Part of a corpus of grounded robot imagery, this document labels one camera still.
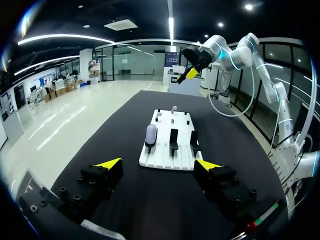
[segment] display screen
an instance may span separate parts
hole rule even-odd
[[[164,66],[172,68],[173,65],[179,65],[179,53],[166,51]]]

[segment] cardboard box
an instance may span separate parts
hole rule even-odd
[[[56,91],[50,92],[51,100],[56,98]]]
[[[65,94],[67,92],[66,87],[63,87],[60,89],[61,95]]]
[[[83,83],[82,80],[77,80],[74,85],[80,85],[80,84],[82,84],[82,83]]]
[[[44,102],[47,103],[50,101],[50,94],[44,96]]]
[[[56,95],[57,97],[61,96],[61,91],[60,91],[60,89],[55,91],[55,95]]]
[[[76,85],[74,85],[74,84],[68,84],[68,85],[65,87],[65,89],[66,89],[67,92],[71,92],[71,91],[73,91],[73,90],[76,89]]]

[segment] white tray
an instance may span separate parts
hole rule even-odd
[[[155,146],[148,154],[148,147],[143,144],[139,164],[147,168],[192,171],[196,158],[200,160],[203,158],[200,151],[194,157],[193,150],[190,148],[191,132],[195,130],[190,114],[185,115],[184,112],[179,111],[172,114],[171,111],[166,110],[160,110],[160,112],[161,116],[156,121],[158,110],[154,110],[150,123],[156,125],[158,129]],[[174,152],[173,157],[169,144],[171,129],[178,129],[177,144],[179,149]]]

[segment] white robotic arm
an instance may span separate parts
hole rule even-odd
[[[253,33],[249,33],[239,41],[236,49],[231,50],[222,36],[214,35],[198,48],[198,52],[192,50],[199,56],[198,58],[195,57],[193,52],[192,54],[186,52],[186,58],[188,59],[190,56],[192,58],[190,62],[194,64],[192,64],[193,66],[191,68],[187,69],[185,76],[189,79],[193,78],[194,75],[201,69],[206,68],[210,63],[213,68],[221,69],[227,73],[240,71],[245,68],[252,68],[252,65],[254,65],[261,77],[267,101],[270,104],[279,104],[277,125],[279,128],[278,142],[280,144],[278,144],[277,148],[271,149],[268,156],[279,176],[283,190],[286,192],[294,182],[314,175],[317,159],[320,155],[317,154],[317,152],[302,153],[302,147],[305,142],[304,139],[310,127],[315,108],[313,102],[315,102],[317,95],[316,77],[314,69],[312,68],[313,84],[311,103],[305,123],[305,126],[307,126],[308,129],[306,130],[306,127],[304,126],[304,135],[299,135],[297,139],[295,139],[293,119],[290,115],[286,89],[282,82],[272,82],[267,69],[268,63],[265,63],[263,58],[256,51],[256,45],[258,44],[258,38]],[[232,115],[221,114],[227,117],[233,117]]]

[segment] black tablecloth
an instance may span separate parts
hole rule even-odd
[[[232,114],[222,102],[214,103],[220,111]],[[140,91],[115,112],[82,146],[51,190],[59,193],[61,186],[72,188],[80,169],[88,164],[120,157],[124,175],[90,221],[127,239],[226,239],[234,225],[204,197],[191,171],[139,165],[154,110],[173,106],[190,113],[205,161],[236,169],[241,181],[257,189],[258,199],[271,195],[285,200],[271,162],[240,119],[221,116],[204,97],[153,91]],[[287,221],[283,211],[270,231]]]

